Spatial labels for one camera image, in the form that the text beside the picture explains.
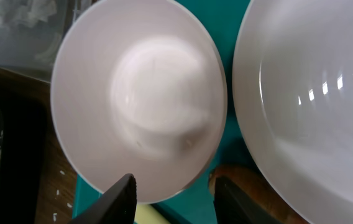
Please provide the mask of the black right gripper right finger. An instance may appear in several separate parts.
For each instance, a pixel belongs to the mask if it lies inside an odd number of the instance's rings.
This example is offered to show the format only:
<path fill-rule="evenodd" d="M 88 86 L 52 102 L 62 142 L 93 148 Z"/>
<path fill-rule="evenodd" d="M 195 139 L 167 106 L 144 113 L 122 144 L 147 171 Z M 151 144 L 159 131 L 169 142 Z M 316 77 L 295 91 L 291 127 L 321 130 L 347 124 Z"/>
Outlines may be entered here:
<path fill-rule="evenodd" d="M 225 176 L 215 181 L 213 204 L 219 224 L 280 224 Z"/>

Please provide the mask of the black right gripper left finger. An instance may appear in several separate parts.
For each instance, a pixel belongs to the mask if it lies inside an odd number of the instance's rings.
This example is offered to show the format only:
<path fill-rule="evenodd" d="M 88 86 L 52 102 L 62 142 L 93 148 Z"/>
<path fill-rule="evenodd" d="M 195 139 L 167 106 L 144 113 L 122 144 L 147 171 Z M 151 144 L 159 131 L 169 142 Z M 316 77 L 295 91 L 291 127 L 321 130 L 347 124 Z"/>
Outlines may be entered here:
<path fill-rule="evenodd" d="M 125 174 L 69 224 L 134 224 L 136 206 L 136 180 Z"/>

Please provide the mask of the yellow plastic spoon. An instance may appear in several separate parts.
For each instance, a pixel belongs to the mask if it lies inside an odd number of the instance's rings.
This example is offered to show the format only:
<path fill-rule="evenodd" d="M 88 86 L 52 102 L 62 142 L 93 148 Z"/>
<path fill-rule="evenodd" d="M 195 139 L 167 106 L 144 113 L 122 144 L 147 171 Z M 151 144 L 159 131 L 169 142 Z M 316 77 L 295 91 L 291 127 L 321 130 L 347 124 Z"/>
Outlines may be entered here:
<path fill-rule="evenodd" d="M 136 224 L 170 224 L 163 215 L 148 204 L 136 206 L 134 221 Z"/>

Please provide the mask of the orange carrot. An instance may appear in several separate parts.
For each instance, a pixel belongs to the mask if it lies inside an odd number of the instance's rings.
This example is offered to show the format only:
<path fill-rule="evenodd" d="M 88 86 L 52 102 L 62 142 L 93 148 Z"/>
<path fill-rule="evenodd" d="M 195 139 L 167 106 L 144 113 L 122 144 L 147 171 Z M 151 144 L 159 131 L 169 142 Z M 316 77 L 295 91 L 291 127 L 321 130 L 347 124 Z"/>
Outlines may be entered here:
<path fill-rule="evenodd" d="M 213 169 L 208 179 L 208 189 L 212 195 L 215 193 L 216 179 L 222 176 L 234 182 L 257 205 L 279 222 L 308 223 L 274 191 L 262 175 L 245 166 L 224 164 Z"/>

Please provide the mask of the pink bowl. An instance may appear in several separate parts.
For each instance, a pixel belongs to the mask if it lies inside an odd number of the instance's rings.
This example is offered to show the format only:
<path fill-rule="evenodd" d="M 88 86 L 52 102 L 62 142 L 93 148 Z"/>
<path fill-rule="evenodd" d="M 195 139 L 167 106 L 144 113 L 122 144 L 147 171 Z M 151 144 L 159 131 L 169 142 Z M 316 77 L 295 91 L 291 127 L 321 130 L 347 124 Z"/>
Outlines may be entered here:
<path fill-rule="evenodd" d="M 191 185 L 226 123 L 226 77 L 202 23 L 176 1 L 105 0 L 89 7 L 57 53 L 52 119 L 69 163 L 99 192 L 123 175 L 139 203 Z"/>

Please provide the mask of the large white plate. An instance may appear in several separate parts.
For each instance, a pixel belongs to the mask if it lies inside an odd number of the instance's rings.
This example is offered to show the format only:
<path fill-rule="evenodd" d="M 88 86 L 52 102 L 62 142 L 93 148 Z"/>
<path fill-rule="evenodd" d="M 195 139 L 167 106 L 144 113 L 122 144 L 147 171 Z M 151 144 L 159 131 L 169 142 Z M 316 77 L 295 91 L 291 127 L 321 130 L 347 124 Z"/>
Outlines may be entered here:
<path fill-rule="evenodd" d="M 253 0 L 236 116 L 257 167 L 311 223 L 353 223 L 353 0 Z"/>

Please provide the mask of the white tissue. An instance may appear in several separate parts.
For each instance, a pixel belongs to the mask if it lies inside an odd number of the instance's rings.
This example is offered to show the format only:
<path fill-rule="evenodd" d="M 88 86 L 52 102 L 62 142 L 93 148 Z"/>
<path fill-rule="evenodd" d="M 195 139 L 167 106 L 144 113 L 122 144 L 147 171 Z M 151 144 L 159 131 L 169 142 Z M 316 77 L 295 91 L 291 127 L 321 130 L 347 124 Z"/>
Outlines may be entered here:
<path fill-rule="evenodd" d="M 56 13 L 55 0 L 0 0 L 0 28 L 19 24 L 34 27 Z"/>

